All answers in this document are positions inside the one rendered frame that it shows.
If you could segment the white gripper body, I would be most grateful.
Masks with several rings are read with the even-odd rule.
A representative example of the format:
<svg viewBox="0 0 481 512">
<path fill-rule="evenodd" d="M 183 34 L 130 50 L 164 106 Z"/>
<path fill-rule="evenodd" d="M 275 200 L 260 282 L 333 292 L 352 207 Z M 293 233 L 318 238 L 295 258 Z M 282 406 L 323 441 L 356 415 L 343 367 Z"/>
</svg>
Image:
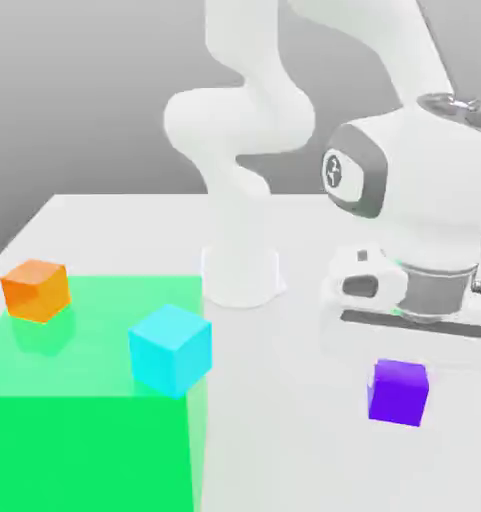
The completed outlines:
<svg viewBox="0 0 481 512">
<path fill-rule="evenodd" d="M 322 350 L 360 360 L 481 360 L 481 296 L 468 297 L 452 319 L 433 323 L 324 307 Z"/>
</svg>

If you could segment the small orange cube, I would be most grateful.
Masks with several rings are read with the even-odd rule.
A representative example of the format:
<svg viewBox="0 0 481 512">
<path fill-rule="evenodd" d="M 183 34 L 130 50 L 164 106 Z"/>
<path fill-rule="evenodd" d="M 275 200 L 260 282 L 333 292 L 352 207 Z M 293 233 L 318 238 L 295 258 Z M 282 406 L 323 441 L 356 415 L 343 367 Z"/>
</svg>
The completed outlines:
<svg viewBox="0 0 481 512">
<path fill-rule="evenodd" d="M 46 323 L 71 302 L 66 267 L 29 259 L 0 278 L 10 316 Z"/>
</svg>

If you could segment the small purple cube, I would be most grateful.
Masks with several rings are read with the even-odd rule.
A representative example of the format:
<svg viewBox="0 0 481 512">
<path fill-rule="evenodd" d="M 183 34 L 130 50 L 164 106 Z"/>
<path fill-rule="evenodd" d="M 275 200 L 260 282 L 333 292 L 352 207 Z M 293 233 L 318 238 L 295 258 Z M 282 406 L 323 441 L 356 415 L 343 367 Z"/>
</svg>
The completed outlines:
<svg viewBox="0 0 481 512">
<path fill-rule="evenodd" d="M 429 393 L 426 367 L 419 363 L 379 359 L 367 386 L 368 417 L 419 427 Z"/>
</svg>

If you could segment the large green box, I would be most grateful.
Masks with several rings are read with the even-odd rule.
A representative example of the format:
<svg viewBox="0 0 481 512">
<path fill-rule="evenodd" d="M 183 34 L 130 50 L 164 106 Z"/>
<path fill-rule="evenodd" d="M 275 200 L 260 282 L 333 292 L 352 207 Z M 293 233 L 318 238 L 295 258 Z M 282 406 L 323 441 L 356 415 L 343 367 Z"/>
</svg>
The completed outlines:
<svg viewBox="0 0 481 512">
<path fill-rule="evenodd" d="M 207 385 L 179 399 L 131 373 L 128 331 L 196 276 L 75 276 L 45 324 L 0 315 L 0 512 L 201 512 Z"/>
</svg>

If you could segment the small cyan cube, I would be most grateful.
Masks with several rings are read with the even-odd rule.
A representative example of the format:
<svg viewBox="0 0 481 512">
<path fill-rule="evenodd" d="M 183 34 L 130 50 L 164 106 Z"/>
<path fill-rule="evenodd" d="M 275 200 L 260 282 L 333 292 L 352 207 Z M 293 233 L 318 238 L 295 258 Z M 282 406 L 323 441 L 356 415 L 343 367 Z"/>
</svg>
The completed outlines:
<svg viewBox="0 0 481 512">
<path fill-rule="evenodd" d="M 212 368 L 212 324 L 166 304 L 128 330 L 134 379 L 170 398 L 183 396 Z"/>
</svg>

